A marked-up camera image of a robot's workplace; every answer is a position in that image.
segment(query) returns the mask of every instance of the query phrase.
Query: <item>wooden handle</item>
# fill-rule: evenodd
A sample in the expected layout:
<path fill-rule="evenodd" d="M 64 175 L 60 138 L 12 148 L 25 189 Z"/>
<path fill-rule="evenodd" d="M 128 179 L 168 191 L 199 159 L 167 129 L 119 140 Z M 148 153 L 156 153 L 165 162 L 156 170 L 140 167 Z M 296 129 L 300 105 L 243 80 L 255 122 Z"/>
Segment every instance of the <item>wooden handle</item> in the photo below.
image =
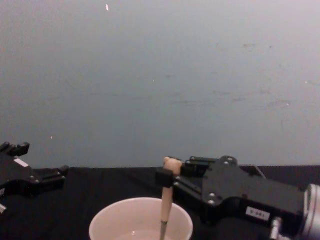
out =
<path fill-rule="evenodd" d="M 177 159 L 170 158 L 170 157 L 164 158 L 163 168 L 173 171 L 174 175 L 180 175 L 181 166 L 182 166 L 182 162 Z M 172 187 L 162 188 L 162 202 L 161 202 L 161 221 L 162 222 L 167 222 L 169 219 L 169 214 L 170 214 L 171 205 L 172 205 L 172 196 L 173 196 Z"/>

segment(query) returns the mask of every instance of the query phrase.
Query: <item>black table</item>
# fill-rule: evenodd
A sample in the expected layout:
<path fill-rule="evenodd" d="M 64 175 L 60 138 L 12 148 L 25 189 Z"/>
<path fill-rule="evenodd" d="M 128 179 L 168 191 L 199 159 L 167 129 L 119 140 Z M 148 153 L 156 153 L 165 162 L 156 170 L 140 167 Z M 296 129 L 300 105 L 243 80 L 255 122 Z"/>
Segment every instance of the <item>black table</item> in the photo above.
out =
<path fill-rule="evenodd" d="M 320 166 L 263 166 L 269 179 L 306 188 L 320 185 Z M 0 216 L 0 240 L 88 240 L 92 218 L 114 202 L 134 197 L 161 196 L 155 186 L 156 168 L 76 168 L 69 170 L 63 189 L 25 198 L 8 196 Z M 186 208 L 193 221 L 192 240 L 267 240 L 269 229 L 240 219 L 225 218 L 204 225 Z"/>

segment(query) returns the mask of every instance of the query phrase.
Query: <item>silver metal cylinder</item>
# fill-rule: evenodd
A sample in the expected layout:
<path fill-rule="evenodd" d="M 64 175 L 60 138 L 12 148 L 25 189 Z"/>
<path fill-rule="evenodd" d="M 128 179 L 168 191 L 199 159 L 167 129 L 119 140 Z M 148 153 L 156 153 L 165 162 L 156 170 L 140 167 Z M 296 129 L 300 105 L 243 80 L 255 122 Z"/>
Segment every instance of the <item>silver metal cylinder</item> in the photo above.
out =
<path fill-rule="evenodd" d="M 310 184 L 304 193 L 304 219 L 301 240 L 320 239 L 320 186 Z"/>
<path fill-rule="evenodd" d="M 271 222 L 271 232 L 270 239 L 277 240 L 281 231 L 282 219 L 280 217 L 275 217 Z"/>

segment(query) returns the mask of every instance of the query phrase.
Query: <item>white sticker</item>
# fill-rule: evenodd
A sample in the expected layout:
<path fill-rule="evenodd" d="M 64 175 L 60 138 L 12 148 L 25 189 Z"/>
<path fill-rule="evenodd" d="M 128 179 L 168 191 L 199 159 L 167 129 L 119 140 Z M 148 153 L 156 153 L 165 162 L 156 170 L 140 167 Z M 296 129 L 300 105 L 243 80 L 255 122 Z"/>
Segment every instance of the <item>white sticker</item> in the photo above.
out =
<path fill-rule="evenodd" d="M 257 219 L 261 219 L 261 220 L 265 220 L 268 221 L 269 217 L 270 217 L 270 213 L 266 212 L 266 211 L 262 211 L 250 206 L 246 207 L 246 211 L 245 211 L 246 215 L 249 215 L 251 217 L 255 217 Z"/>
<path fill-rule="evenodd" d="M 28 164 L 26 164 L 24 161 L 22 161 L 19 158 L 15 158 L 15 159 L 13 159 L 13 161 L 15 161 L 17 164 L 20 164 L 24 168 L 29 166 Z"/>

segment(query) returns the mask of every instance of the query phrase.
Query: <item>cup rim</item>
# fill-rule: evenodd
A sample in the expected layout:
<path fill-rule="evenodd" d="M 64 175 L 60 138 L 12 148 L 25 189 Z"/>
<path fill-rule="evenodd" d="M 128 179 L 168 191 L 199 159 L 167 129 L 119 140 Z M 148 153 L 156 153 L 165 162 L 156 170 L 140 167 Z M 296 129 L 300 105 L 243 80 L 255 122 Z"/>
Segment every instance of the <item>cup rim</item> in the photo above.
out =
<path fill-rule="evenodd" d="M 147 200 L 147 201 L 155 201 L 155 202 L 160 202 L 162 201 L 160 198 L 156 198 L 156 197 L 133 197 L 133 198 L 128 198 L 128 199 L 124 199 L 124 200 L 120 200 L 120 201 L 116 201 L 106 207 L 104 207 L 103 209 L 101 209 L 91 220 L 90 222 L 90 226 L 89 226 L 89 237 L 90 239 L 93 239 L 93 226 L 94 223 L 97 221 L 97 218 L 104 213 L 104 211 L 107 211 L 108 209 L 111 209 L 112 207 L 119 205 L 119 204 L 123 204 L 125 202 L 131 202 L 131 201 L 137 201 L 137 200 Z M 190 226 L 189 232 L 187 234 L 187 239 L 191 238 L 192 232 L 193 232 L 193 222 L 191 220 L 190 215 L 187 213 L 186 210 L 184 210 L 182 207 L 180 207 L 179 205 L 172 203 L 172 207 L 177 208 L 178 210 L 180 210 L 182 212 L 182 214 L 186 217 L 187 222 Z"/>

